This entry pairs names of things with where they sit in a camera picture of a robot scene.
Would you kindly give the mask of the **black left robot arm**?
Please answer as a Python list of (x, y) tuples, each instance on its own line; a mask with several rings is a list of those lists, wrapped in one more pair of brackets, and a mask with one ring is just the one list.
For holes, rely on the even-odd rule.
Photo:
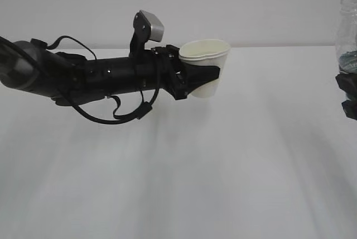
[(58, 106), (70, 104), (62, 92), (77, 105), (154, 89), (182, 100), (219, 75), (220, 68), (214, 64), (181, 61), (178, 48), (172, 45), (150, 50), (140, 46), (127, 57), (88, 60), (79, 54), (51, 52), (43, 41), (1, 38), (1, 84), (49, 97)]

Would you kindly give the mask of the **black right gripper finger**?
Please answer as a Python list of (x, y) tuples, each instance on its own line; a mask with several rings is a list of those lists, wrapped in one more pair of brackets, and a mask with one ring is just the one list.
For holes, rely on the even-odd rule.
[(337, 84), (349, 99), (356, 99), (356, 74), (340, 73), (335, 77)]
[(341, 105), (347, 118), (357, 120), (357, 101), (346, 100)]

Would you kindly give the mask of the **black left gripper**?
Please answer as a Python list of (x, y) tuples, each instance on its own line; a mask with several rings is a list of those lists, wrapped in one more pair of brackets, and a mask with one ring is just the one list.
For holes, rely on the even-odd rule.
[(176, 101), (194, 97), (213, 97), (218, 88), (220, 68), (183, 64), (179, 48), (173, 45), (152, 49), (161, 75), (161, 88)]

